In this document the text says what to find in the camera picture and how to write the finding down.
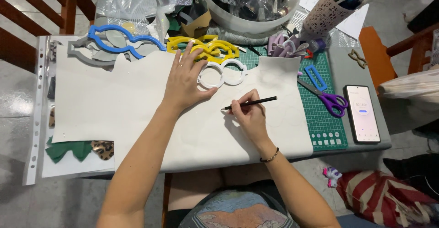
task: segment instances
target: scissor blade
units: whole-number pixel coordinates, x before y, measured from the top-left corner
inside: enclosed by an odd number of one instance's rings
[[[299,78],[297,78],[297,82],[299,82],[300,85],[302,85],[304,88],[313,92],[315,95],[322,95],[322,92],[319,91],[315,86],[309,85],[308,83],[306,83],[305,81],[303,81]]]

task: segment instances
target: person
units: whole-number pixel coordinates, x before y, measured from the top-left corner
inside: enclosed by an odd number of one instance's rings
[[[192,45],[189,42],[181,59],[177,51],[162,103],[110,182],[98,228],[144,226],[145,204],[180,113],[218,90],[197,88],[206,61],[193,63],[203,50],[190,53]],[[244,166],[247,171],[231,166],[173,174],[167,227],[340,227],[325,199],[270,140],[264,106],[239,105],[258,99],[257,90],[251,90],[233,100],[226,115],[236,117],[265,163]]]

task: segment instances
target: blue plastic frame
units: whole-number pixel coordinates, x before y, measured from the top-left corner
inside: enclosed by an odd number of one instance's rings
[[[313,78],[313,76],[311,75],[311,72],[314,72],[314,74],[316,75],[317,79],[319,80],[321,86],[319,86],[316,82],[316,80]],[[313,82],[314,86],[317,88],[317,90],[319,91],[323,91],[326,90],[328,88],[328,86],[326,85],[325,81],[323,80],[323,78],[320,76],[319,72],[317,71],[317,69],[314,67],[314,65],[309,65],[307,67],[305,67],[305,72],[308,75],[308,77],[311,79],[311,81]]]
[[[110,47],[106,44],[104,44],[104,42],[99,38],[98,35],[96,35],[96,32],[104,32],[107,30],[116,30],[119,32],[122,32],[123,34],[125,34],[128,37],[128,40],[132,43],[135,43],[139,40],[148,40],[153,42],[154,44],[157,45],[157,47],[161,50],[161,51],[166,51],[166,48],[163,46],[162,43],[160,43],[159,40],[157,40],[154,37],[148,36],[148,35],[139,35],[139,36],[135,36],[133,37],[133,35],[131,35],[131,33],[129,33],[128,30],[124,29],[121,26],[118,25],[103,25],[103,26],[95,26],[92,25],[90,27],[90,30],[88,31],[88,37],[93,39],[100,47],[102,47],[102,49],[109,51],[109,52],[113,52],[113,53],[123,53],[126,51],[130,51],[131,54],[133,54],[133,56],[137,59],[141,59],[144,56],[140,55],[139,53],[137,53],[136,49],[134,47],[132,47],[131,45],[127,45],[123,48],[113,48]]]

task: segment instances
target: bracelet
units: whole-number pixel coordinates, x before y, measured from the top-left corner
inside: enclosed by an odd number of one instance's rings
[[[276,153],[273,155],[273,157],[271,157],[269,159],[262,159],[262,158],[260,158],[259,161],[264,162],[264,163],[270,162],[271,160],[276,158],[276,155],[277,155],[278,152],[279,152],[279,148],[276,148]]]

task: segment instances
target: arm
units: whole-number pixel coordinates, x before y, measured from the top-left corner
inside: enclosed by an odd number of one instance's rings
[[[276,146],[267,134],[265,126],[265,107],[261,104],[240,107],[240,103],[258,100],[258,91],[253,89],[238,101],[232,101],[232,110],[242,129],[254,143],[263,159],[271,158],[276,153]],[[325,199],[282,155],[265,163],[272,179],[276,183],[282,200],[293,219],[301,227],[339,228],[331,208]]]
[[[196,80],[207,61],[193,64],[195,57],[203,50],[196,49],[190,53],[191,49],[192,42],[189,42],[181,60],[180,51],[177,51],[163,101],[114,174],[97,227],[144,226],[145,203],[162,165],[178,116],[185,108],[210,98],[218,90],[198,90]]]

